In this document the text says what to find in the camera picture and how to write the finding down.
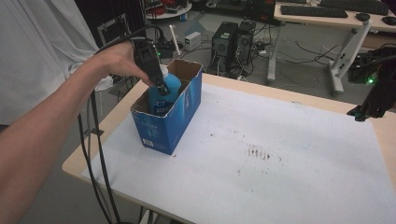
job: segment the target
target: gray floor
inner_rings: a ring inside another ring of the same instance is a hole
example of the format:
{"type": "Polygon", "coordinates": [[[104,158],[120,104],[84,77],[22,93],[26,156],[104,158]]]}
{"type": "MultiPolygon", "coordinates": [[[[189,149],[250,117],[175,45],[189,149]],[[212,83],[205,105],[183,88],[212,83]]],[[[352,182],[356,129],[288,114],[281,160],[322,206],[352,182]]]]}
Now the gray floor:
{"type": "MultiPolygon", "coordinates": [[[[208,20],[203,19],[205,16],[207,16],[207,14],[202,15],[199,12],[192,12],[189,14],[189,19],[184,22],[179,21],[178,18],[173,18],[156,21],[155,23],[164,27],[167,36],[170,36],[168,32],[169,29],[166,28],[167,25],[174,24],[176,26],[178,40],[182,41],[184,35],[188,35],[193,31],[201,32],[203,34],[203,39],[207,38],[210,40],[214,31],[219,27],[219,22],[224,20],[241,21],[241,19],[227,19],[226,17],[218,16],[217,20],[208,22],[208,20]]],[[[263,27],[263,24],[258,24],[258,28],[261,27],[263,27]]],[[[276,28],[273,28],[271,32],[271,39],[275,41],[276,28]]],[[[261,32],[257,37],[261,36],[263,36],[265,41],[269,41],[270,36],[268,30],[266,30],[266,33],[261,32]]],[[[287,60],[301,62],[300,59],[312,60],[316,56],[299,49],[291,37],[285,37],[281,42],[279,51],[283,52],[283,54],[278,55],[279,60],[276,67],[276,81],[268,83],[269,86],[352,104],[362,103],[369,88],[351,85],[345,80],[345,93],[333,97],[331,95],[332,85],[325,65],[319,63],[288,63],[287,60]]],[[[317,37],[315,35],[309,35],[304,42],[300,44],[310,50],[321,52],[326,51],[326,48],[328,49],[334,46],[332,41],[324,43],[322,37],[317,37]]],[[[205,43],[203,47],[210,47],[210,44],[205,43]]],[[[210,50],[197,50],[185,55],[183,59],[202,63],[204,67],[206,67],[210,61],[210,50]]],[[[266,59],[256,60],[254,63],[254,72],[252,75],[246,77],[246,80],[261,85],[265,84],[264,71],[266,65],[266,59]]],[[[104,118],[118,102],[117,96],[108,92],[109,91],[103,91],[97,93],[97,99],[101,99],[101,118],[104,118]]],[[[21,220],[21,224],[106,223],[99,205],[94,198],[92,186],[87,183],[82,183],[66,175],[62,171],[63,162],[78,145],[78,125],[77,122],[75,122],[48,181],[42,190],[40,190],[30,211],[21,220]]],[[[116,202],[122,220],[137,223],[140,207],[119,197],[116,197],[116,202]]],[[[169,223],[169,218],[160,217],[156,223],[167,224],[169,223]]]]}

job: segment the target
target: white desk leg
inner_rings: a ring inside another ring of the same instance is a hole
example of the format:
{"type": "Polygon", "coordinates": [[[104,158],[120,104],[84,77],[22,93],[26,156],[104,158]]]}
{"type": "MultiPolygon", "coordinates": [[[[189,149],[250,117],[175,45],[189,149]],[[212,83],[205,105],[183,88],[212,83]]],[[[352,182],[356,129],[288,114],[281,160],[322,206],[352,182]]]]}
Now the white desk leg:
{"type": "Polygon", "coordinates": [[[279,28],[277,30],[277,36],[276,36],[276,41],[274,45],[274,49],[270,54],[269,60],[268,60],[268,72],[267,72],[267,81],[275,81],[275,72],[276,72],[276,52],[277,48],[279,47],[279,42],[281,39],[282,35],[282,27],[285,26],[285,22],[282,21],[279,25],[279,28]]]}
{"type": "Polygon", "coordinates": [[[361,48],[361,44],[370,30],[371,24],[371,20],[365,21],[361,29],[345,44],[340,52],[340,55],[338,55],[335,61],[329,61],[332,84],[334,86],[334,94],[344,93],[341,78],[355,60],[355,57],[361,48]]]}

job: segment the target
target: white curtain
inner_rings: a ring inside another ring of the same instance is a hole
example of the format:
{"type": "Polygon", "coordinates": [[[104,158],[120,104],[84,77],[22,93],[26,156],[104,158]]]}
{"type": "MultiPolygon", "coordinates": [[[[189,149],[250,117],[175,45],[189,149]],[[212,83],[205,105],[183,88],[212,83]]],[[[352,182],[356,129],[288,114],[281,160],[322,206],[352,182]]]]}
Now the white curtain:
{"type": "Polygon", "coordinates": [[[96,51],[74,0],[0,0],[0,124],[48,97],[96,51]]]}

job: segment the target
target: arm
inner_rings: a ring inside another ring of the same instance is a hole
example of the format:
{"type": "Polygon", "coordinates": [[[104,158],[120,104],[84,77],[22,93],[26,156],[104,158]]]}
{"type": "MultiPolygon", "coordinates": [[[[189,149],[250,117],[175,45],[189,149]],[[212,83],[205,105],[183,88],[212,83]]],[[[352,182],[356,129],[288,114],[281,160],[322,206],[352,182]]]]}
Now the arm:
{"type": "Polygon", "coordinates": [[[0,134],[0,224],[16,223],[29,209],[55,162],[68,130],[95,85],[110,73],[150,84],[122,43],[87,60],[50,97],[0,134]]]}

